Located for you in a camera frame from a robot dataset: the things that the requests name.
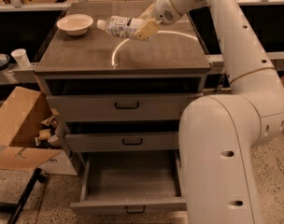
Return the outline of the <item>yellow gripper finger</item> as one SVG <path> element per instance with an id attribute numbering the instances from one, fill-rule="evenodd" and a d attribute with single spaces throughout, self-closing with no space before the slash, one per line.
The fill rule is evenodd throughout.
<path id="1" fill-rule="evenodd" d="M 149 20 L 154 17 L 153 15 L 153 7 L 154 5 L 149 6 L 140 16 L 139 19 L 141 20 Z"/>
<path id="2" fill-rule="evenodd" d="M 140 41 L 144 41 L 156 34 L 159 30 L 159 22 L 156 19 L 148 19 L 134 33 L 134 38 Z"/>

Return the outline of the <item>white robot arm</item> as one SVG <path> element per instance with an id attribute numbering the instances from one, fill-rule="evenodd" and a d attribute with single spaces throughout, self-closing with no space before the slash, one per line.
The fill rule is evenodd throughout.
<path id="1" fill-rule="evenodd" d="M 250 150 L 284 129 L 284 87 L 235 0 L 156 0 L 142 19 L 172 24 L 208 7 L 232 92 L 191 102 L 179 123 L 189 224 L 263 224 Z"/>

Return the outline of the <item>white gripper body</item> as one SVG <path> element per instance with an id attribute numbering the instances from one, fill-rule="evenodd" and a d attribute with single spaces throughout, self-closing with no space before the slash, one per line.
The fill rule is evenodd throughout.
<path id="1" fill-rule="evenodd" d="M 182 17 L 171 0 L 156 0 L 153 4 L 152 14 L 162 25 L 171 25 Z"/>

